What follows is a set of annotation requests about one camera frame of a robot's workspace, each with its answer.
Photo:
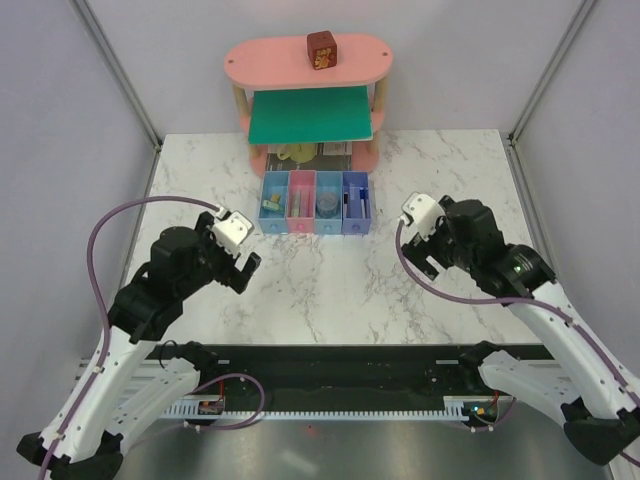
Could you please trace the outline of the light blue drawer box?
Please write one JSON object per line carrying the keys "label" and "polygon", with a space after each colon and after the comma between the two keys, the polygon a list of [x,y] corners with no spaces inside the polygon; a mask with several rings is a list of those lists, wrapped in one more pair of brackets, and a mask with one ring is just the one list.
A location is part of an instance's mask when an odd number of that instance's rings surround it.
{"label": "light blue drawer box", "polygon": [[288,232],[288,187],[288,171],[267,171],[264,174],[258,212],[258,223],[264,234]]}

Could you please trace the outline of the green correction tape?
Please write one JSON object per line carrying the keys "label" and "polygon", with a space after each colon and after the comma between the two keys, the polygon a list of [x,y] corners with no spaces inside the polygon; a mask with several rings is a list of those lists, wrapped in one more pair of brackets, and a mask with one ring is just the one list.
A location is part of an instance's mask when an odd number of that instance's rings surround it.
{"label": "green correction tape", "polygon": [[281,212],[282,206],[279,203],[273,202],[271,200],[263,200],[262,208],[271,212]]}

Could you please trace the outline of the purple drawer box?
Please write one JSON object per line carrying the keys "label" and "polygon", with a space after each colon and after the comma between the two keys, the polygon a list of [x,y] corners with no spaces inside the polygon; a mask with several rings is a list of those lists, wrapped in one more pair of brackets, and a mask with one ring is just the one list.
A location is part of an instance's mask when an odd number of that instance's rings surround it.
{"label": "purple drawer box", "polygon": [[[343,190],[343,235],[366,235],[369,233],[372,224],[372,210],[370,202],[370,182],[366,172],[345,171],[342,175]],[[345,191],[345,186],[357,185],[366,190],[367,218],[360,218],[358,191]]]}

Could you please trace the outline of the green highlighter pen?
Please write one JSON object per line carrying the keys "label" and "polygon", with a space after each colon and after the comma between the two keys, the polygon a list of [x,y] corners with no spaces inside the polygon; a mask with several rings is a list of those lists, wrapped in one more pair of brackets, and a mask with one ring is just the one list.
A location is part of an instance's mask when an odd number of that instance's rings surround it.
{"label": "green highlighter pen", "polygon": [[300,202],[301,205],[302,205],[302,199],[303,199],[304,194],[305,194],[305,189],[304,188],[296,187],[293,190],[292,205],[295,202]]}

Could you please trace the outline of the blue capped white pen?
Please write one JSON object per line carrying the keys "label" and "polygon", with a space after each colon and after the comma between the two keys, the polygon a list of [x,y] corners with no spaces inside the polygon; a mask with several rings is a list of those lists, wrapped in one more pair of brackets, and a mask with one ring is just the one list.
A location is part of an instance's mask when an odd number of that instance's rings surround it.
{"label": "blue capped white pen", "polygon": [[359,189],[358,200],[360,218],[367,218],[366,190],[364,188]]}

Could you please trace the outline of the pink drawer box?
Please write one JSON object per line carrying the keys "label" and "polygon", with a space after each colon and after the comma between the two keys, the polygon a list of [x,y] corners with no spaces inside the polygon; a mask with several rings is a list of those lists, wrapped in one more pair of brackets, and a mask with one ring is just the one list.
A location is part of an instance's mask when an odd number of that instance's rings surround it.
{"label": "pink drawer box", "polygon": [[315,171],[294,170],[289,173],[286,222],[290,233],[314,233],[315,194]]}

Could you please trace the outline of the teal blue drawer box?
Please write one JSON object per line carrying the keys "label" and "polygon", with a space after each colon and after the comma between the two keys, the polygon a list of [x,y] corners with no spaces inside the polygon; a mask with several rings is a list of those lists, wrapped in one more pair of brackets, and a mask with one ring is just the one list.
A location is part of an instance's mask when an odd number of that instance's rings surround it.
{"label": "teal blue drawer box", "polygon": [[[317,171],[315,194],[315,233],[318,235],[340,235],[342,233],[343,190],[341,171]],[[341,213],[338,218],[322,219],[316,216],[316,196],[319,192],[331,191],[340,196]]]}

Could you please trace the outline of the clear cup with bands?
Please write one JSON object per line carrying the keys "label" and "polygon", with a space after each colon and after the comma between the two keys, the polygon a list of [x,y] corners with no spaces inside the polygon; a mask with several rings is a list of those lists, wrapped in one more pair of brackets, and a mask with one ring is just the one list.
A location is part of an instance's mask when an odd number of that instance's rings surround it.
{"label": "clear cup with bands", "polygon": [[322,219],[338,218],[341,213],[340,196],[335,192],[322,191],[316,196],[316,216]]}

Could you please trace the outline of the pink wooden tiered shelf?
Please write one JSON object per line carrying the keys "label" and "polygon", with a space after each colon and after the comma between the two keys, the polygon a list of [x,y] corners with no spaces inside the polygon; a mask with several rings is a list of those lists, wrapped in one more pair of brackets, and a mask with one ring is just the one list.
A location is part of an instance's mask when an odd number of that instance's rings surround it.
{"label": "pink wooden tiered shelf", "polygon": [[373,171],[385,120],[391,47],[365,33],[338,33],[310,48],[304,35],[246,40],[224,58],[257,175],[277,144],[349,142],[351,167]]}

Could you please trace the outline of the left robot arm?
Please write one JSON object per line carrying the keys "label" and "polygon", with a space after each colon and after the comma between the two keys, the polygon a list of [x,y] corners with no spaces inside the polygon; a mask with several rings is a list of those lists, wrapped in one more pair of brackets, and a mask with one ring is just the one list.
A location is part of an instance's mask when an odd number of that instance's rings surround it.
{"label": "left robot arm", "polygon": [[216,282],[238,294],[260,264],[249,255],[237,268],[240,246],[254,226],[238,211],[199,215],[192,228],[164,230],[150,256],[116,295],[107,330],[63,408],[42,431],[26,434],[18,454],[52,479],[112,479],[140,436],[179,398],[208,393],[219,382],[213,353],[196,342],[128,400],[125,388],[185,301]]}

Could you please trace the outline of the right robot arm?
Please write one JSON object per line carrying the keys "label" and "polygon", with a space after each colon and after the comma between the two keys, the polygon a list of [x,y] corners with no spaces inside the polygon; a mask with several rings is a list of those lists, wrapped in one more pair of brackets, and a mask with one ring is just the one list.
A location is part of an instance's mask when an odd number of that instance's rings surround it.
{"label": "right robot arm", "polygon": [[[429,293],[455,303],[500,305],[521,320],[560,365],[545,374],[483,341],[458,368],[467,392],[487,387],[523,401],[559,425],[586,459],[606,465],[634,459],[639,439],[639,379],[603,344],[568,299],[555,272],[531,247],[505,241],[492,210],[477,199],[436,200],[412,193],[398,227],[415,227],[396,253],[406,273]],[[431,286],[441,270],[466,272],[483,298],[463,298]]]}

